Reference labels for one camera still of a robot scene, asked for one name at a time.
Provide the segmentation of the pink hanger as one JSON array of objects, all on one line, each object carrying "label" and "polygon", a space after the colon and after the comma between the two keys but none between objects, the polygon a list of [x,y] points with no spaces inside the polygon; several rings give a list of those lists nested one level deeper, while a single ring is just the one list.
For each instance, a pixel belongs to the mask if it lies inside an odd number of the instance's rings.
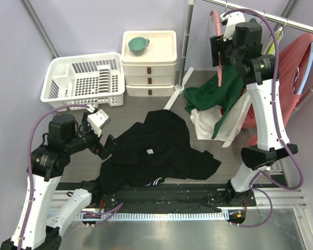
[{"label": "pink hanger", "polygon": [[[221,22],[218,12],[215,9],[212,9],[210,12],[212,30],[215,36],[221,36]],[[218,87],[222,86],[222,65],[221,65],[221,54],[218,52],[218,66],[217,66],[217,75],[218,75]]]}]

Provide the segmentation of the black t shirt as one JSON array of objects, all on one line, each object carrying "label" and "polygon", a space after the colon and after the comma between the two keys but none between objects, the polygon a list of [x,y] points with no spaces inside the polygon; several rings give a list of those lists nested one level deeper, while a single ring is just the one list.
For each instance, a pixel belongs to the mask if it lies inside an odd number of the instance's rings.
[{"label": "black t shirt", "polygon": [[221,165],[208,151],[191,147],[186,122],[170,110],[148,112],[144,122],[136,122],[114,142],[117,146],[95,180],[101,194],[125,184],[159,185],[166,178],[206,180]]}]

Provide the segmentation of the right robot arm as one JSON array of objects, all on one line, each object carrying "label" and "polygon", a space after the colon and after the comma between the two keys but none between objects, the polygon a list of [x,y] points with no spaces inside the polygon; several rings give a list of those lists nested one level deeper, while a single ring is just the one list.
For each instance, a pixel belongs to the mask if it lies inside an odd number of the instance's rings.
[{"label": "right robot arm", "polygon": [[212,62],[232,65],[242,78],[254,109],[257,143],[241,150],[242,165],[226,184],[225,199],[240,206],[248,198],[258,175],[298,148],[291,144],[284,127],[280,102],[278,66],[271,54],[262,54],[262,27],[256,22],[235,24],[230,38],[210,39]]}]

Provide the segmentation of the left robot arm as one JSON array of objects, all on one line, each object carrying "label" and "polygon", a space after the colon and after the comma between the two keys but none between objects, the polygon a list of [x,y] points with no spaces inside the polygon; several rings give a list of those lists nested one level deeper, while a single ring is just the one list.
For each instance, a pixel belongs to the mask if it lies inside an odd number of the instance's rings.
[{"label": "left robot arm", "polygon": [[42,144],[28,156],[28,184],[22,213],[13,236],[1,249],[59,249],[62,238],[75,217],[87,206],[97,207],[100,186],[95,181],[82,181],[68,201],[48,218],[52,198],[71,155],[89,149],[105,159],[115,147],[109,135],[100,143],[102,128],[110,121],[103,111],[86,111],[81,124],[70,114],[56,115],[43,134]]}]

